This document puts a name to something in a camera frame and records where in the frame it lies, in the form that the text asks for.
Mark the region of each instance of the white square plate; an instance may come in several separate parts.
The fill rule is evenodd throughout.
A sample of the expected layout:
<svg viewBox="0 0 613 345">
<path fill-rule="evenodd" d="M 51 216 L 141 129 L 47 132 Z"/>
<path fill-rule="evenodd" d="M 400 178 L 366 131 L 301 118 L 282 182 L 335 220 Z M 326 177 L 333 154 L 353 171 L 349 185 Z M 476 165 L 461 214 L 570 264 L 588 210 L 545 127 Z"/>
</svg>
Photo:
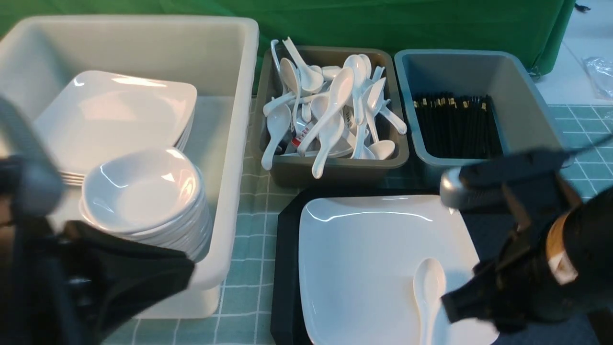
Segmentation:
<svg viewBox="0 0 613 345">
<path fill-rule="evenodd" d="M 299 281 L 313 344 L 419 344 L 413 274 L 437 258 L 447 291 L 468 282 L 479 258 L 459 212 L 436 195 L 310 201 L 300 218 Z M 433 344 L 483 345 L 493 325 L 453 325 L 439 311 Z"/>
<path fill-rule="evenodd" d="M 85 175 L 131 152 L 174 146 L 196 97 L 188 83 L 86 71 L 34 121 L 34 129 L 61 171 Z"/>
</svg>

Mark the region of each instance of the stack of bowls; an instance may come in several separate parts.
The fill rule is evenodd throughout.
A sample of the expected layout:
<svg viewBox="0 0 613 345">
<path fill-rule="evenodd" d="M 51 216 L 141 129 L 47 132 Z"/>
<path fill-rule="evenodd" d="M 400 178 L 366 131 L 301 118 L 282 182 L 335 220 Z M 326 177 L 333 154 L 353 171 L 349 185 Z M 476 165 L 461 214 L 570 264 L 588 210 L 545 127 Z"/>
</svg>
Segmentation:
<svg viewBox="0 0 613 345">
<path fill-rule="evenodd" d="M 87 174 L 82 191 L 81 215 L 111 235 L 181 250 L 191 259 L 210 239 L 202 173 L 176 148 L 108 161 Z"/>
</svg>

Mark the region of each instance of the stack of plates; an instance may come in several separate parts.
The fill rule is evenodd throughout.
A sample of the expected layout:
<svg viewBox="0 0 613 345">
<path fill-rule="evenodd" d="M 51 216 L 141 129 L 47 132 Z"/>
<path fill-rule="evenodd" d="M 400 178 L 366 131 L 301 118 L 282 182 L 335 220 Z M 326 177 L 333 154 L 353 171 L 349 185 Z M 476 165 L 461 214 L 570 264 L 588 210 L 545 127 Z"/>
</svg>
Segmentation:
<svg viewBox="0 0 613 345">
<path fill-rule="evenodd" d="M 196 97 L 187 83 L 86 71 L 33 127 L 66 184 L 82 185 L 90 170 L 122 155 L 161 146 L 183 150 Z"/>
<path fill-rule="evenodd" d="M 178 149 L 131 153 L 85 177 L 79 211 L 111 235 L 181 250 L 195 259 L 213 229 L 202 181 L 202 173 Z"/>
</svg>

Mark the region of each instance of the green cloth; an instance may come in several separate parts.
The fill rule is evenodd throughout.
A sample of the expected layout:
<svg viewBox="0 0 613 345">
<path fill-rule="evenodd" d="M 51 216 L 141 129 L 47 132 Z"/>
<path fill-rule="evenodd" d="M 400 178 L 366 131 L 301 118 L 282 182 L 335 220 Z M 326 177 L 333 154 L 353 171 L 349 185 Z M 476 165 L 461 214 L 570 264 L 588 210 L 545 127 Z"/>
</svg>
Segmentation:
<svg viewBox="0 0 613 345">
<path fill-rule="evenodd" d="M 51 14 L 194 14 L 255 19 L 270 39 L 380 48 L 503 50 L 528 69 L 554 66 L 574 0 L 15 0 L 0 4 L 0 36 Z"/>
</svg>

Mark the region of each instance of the light blue grid tablecloth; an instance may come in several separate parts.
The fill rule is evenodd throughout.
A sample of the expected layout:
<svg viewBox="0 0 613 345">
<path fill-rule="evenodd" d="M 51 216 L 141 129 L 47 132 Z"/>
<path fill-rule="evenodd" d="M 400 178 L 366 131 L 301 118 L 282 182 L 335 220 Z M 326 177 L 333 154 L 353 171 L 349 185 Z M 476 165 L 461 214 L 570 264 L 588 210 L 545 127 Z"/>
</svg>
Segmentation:
<svg viewBox="0 0 613 345">
<path fill-rule="evenodd" d="M 550 106 L 568 147 L 582 147 L 613 131 L 613 107 Z M 577 157 L 562 171 L 589 199 L 613 184 L 613 143 Z M 416 183 L 410 167 L 392 171 L 383 187 Z M 246 150 L 230 272 L 215 314 L 202 320 L 132 320 L 106 345 L 273 344 L 270 306 L 275 267 L 276 217 L 297 189 L 277 187 Z"/>
</svg>

